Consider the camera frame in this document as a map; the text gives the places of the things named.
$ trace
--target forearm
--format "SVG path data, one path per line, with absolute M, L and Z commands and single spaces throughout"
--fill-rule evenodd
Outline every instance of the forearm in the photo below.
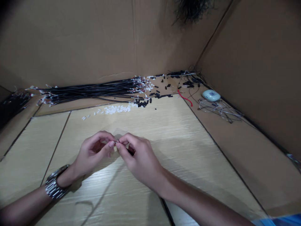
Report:
M 218 200 L 189 186 L 172 173 L 164 170 L 166 177 L 162 197 L 187 212 L 200 225 L 253 225 L 247 219 Z
M 71 167 L 57 178 L 57 184 L 60 187 L 68 187 L 73 181 L 74 176 Z M 45 185 L 42 185 L 0 210 L 1 223 L 5 226 L 27 225 L 51 202 L 52 198 L 47 195 Z

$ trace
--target metal watch band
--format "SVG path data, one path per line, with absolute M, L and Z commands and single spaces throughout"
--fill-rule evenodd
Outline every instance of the metal watch band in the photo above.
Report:
M 59 198 L 62 198 L 66 192 L 68 191 L 68 188 L 61 188 L 56 183 L 57 177 L 64 172 L 70 165 L 65 165 L 53 172 L 46 180 L 45 182 L 45 190 L 47 195 L 49 195 L 52 199 L 56 200 Z

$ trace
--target cardboard wall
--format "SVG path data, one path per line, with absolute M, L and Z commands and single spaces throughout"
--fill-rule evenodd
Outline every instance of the cardboard wall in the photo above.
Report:
M 301 160 L 301 3 L 242 0 L 197 68 L 222 96 Z
M 174 0 L 21 0 L 0 33 L 0 78 L 65 86 L 154 75 L 195 64 L 230 0 L 198 24 L 175 21 Z

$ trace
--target red wire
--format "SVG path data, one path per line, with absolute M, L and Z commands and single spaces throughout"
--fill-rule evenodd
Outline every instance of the red wire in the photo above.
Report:
M 178 90 L 178 93 L 179 93 L 179 95 L 183 98 L 183 99 L 185 99 L 185 100 L 188 100 L 187 98 L 185 98 L 185 97 L 183 97 L 182 95 L 181 95 L 181 93 L 180 93 L 180 91 Z

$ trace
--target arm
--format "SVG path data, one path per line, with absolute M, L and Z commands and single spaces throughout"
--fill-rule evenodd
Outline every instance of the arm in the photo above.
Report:
M 120 143 L 116 144 L 119 153 L 136 179 L 162 198 L 178 205 L 198 224 L 253 225 L 229 207 L 194 189 L 164 169 L 148 140 L 127 133 L 119 141 Z M 125 148 L 128 143 L 129 149 L 134 152 L 133 156 Z
M 87 138 L 74 163 L 58 176 L 57 184 L 66 188 L 90 172 L 103 158 L 110 156 L 115 145 L 114 140 L 114 136 L 105 131 Z M 4 207 L 0 212 L 1 223 L 3 225 L 27 225 L 51 202 L 52 199 L 45 191 L 45 185 L 42 185 Z

